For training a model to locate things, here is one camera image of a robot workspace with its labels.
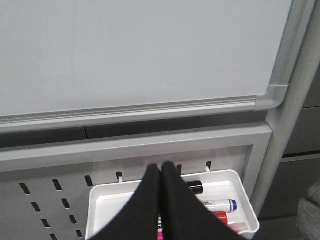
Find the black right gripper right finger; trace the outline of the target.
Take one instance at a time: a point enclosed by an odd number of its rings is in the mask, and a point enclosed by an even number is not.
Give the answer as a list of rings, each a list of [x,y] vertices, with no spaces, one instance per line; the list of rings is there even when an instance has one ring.
[[[203,206],[170,161],[161,166],[160,186],[160,211],[165,240],[240,239],[240,235]]]

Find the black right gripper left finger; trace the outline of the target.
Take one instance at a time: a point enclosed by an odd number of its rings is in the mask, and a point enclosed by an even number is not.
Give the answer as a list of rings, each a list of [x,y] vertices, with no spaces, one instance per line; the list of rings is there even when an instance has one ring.
[[[156,240],[161,173],[156,164],[146,168],[142,181],[121,211],[92,240]]]

